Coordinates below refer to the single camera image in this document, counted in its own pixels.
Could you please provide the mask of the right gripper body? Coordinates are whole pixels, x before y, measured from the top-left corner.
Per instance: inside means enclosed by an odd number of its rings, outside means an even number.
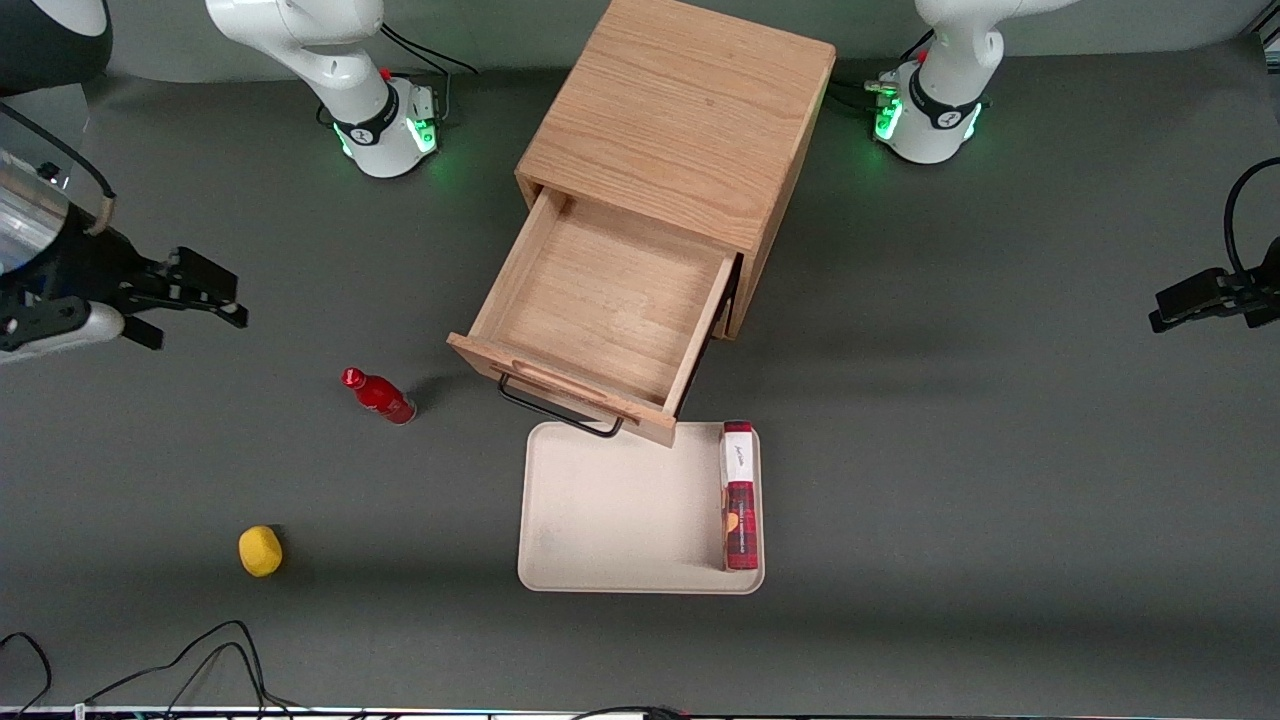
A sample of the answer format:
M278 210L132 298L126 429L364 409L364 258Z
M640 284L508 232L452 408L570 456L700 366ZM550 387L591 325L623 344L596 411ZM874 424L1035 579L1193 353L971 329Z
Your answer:
M125 236L109 228L91 234L88 215L70 215L32 260L5 272L3 296L31 291L45 299L105 301L125 282Z

